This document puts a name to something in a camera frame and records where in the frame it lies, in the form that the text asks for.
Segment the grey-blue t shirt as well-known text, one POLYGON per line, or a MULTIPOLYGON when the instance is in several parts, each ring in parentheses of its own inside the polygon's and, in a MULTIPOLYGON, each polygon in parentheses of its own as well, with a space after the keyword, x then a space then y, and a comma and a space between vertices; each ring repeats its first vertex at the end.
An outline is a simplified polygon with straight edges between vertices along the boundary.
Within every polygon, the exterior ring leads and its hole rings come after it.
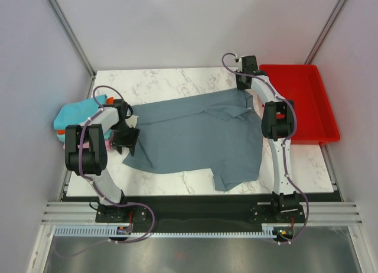
POLYGON ((133 111, 140 134, 123 161, 128 167, 155 174, 210 169, 217 191, 258 179, 263 136, 250 93, 230 89, 133 111))

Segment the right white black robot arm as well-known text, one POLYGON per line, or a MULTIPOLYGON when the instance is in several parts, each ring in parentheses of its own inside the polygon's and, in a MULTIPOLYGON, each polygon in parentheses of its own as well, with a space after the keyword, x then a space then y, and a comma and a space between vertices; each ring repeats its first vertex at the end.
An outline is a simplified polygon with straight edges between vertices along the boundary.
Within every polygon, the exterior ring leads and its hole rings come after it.
POLYGON ((291 179, 291 136, 296 132, 294 103, 286 100, 271 84, 267 74, 258 69, 255 56, 234 58, 239 90, 252 89, 263 103, 262 135, 271 148, 274 184, 270 213, 284 222, 299 208, 299 198, 291 179))

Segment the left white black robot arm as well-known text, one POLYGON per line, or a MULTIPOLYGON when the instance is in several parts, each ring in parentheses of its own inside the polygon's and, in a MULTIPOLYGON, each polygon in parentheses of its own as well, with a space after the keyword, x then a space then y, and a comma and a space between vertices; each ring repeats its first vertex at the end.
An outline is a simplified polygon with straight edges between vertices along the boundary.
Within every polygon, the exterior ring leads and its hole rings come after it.
POLYGON ((132 107, 123 99, 99 106, 96 113, 78 125, 65 129, 65 165, 85 179, 99 197, 99 203, 110 206, 109 215, 117 222, 129 217, 129 206, 123 203, 123 191, 107 170, 107 148, 104 134, 112 132, 111 146, 118 153, 127 148, 134 155, 140 130, 126 120, 133 115, 132 107))

